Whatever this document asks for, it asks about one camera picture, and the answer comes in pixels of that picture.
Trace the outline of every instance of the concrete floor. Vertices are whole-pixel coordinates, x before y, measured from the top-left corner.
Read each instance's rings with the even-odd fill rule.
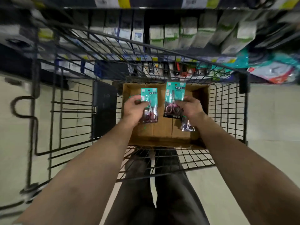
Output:
[[[81,83],[90,85],[85,80]],[[73,90],[90,92],[86,85],[73,84]],[[12,86],[0,78],[0,206],[21,200],[19,191],[24,187],[26,172],[26,152],[28,148],[28,120],[14,117],[10,113],[9,103],[13,98],[28,95],[25,88]],[[56,100],[59,101],[60,91],[56,91]],[[247,140],[249,146],[268,161],[285,172],[298,186],[300,186],[300,87],[295,85],[252,85],[249,94],[248,129]],[[64,98],[91,101],[91,96],[83,93],[64,91]],[[41,86],[41,95],[36,102],[36,116],[39,119],[39,143],[38,151],[49,150],[50,140],[50,110],[52,89]],[[22,114],[28,114],[29,102],[21,101],[17,104],[17,110]],[[69,119],[63,122],[63,128],[89,125],[90,114],[82,113],[79,117],[86,117],[76,121]],[[68,113],[68,117],[77,117],[76,113]],[[53,149],[59,146],[57,131],[59,125],[59,113],[54,115]],[[90,132],[89,126],[64,129],[63,137]],[[89,134],[75,138],[63,139],[61,144],[69,145],[77,141],[89,139]],[[67,154],[53,159],[53,165],[73,158],[81,151]],[[42,183],[48,178],[48,155],[33,158],[32,182]],[[52,169],[53,177],[64,165]],[[197,192],[211,225],[217,224],[248,224],[241,209],[223,181],[216,168],[195,170],[187,172],[187,176]],[[107,208],[104,212],[103,224],[109,209],[117,195],[121,183],[116,183],[111,194]],[[157,195],[154,182],[151,180],[154,200]],[[9,224],[15,218],[0,220],[0,224]]]

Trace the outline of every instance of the scissors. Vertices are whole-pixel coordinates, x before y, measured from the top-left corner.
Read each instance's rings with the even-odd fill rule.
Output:
[[[145,110],[145,122],[155,122],[156,114],[152,110],[151,100],[149,101],[149,111]]]
[[[187,124],[183,124],[182,125],[182,129],[183,130],[188,130],[188,131],[194,131],[195,128],[193,126],[191,126],[190,121],[187,121]]]
[[[174,113],[178,115],[180,113],[180,107],[175,104],[175,91],[172,90],[172,102],[166,107],[166,113]]]

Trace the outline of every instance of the black pants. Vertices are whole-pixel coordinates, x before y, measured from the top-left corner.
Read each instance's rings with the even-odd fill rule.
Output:
[[[176,150],[156,150],[156,174],[181,170]],[[126,163],[126,177],[144,174],[149,158],[132,155]],[[209,225],[203,206],[185,172],[155,177],[157,202],[155,208],[150,178],[126,180],[122,183],[104,225],[186,224]]]

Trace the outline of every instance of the metal wire basket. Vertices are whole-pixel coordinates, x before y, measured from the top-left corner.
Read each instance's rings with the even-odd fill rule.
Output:
[[[59,10],[70,23],[35,18],[39,26],[30,28],[32,48],[22,51],[33,58],[31,96],[11,102],[12,113],[27,118],[29,126],[28,167],[24,200],[0,207],[10,209],[30,203],[41,189],[69,160],[88,148],[121,119],[122,83],[165,83],[166,81],[203,84],[210,87],[208,115],[228,133],[246,143],[248,74],[199,57],[183,55],[86,29],[66,12]],[[51,30],[53,37],[44,40],[41,30]],[[52,74],[52,91],[41,91],[40,78]],[[50,103],[37,111],[41,93]],[[15,106],[30,100],[30,115],[19,114]],[[49,109],[49,144],[44,144],[45,128],[41,118]],[[47,156],[48,177],[33,183],[34,157]],[[147,166],[130,173],[130,168],[145,160]],[[166,175],[214,166],[209,149],[141,147],[129,145],[117,182],[133,178]]]

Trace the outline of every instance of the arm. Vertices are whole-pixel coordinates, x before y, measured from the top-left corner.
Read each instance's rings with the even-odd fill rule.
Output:
[[[71,160],[17,219],[24,225],[99,224],[115,185],[133,127],[147,102],[124,104],[123,119]]]
[[[199,130],[250,224],[300,224],[300,189],[283,172],[208,117],[199,100],[176,103]]]

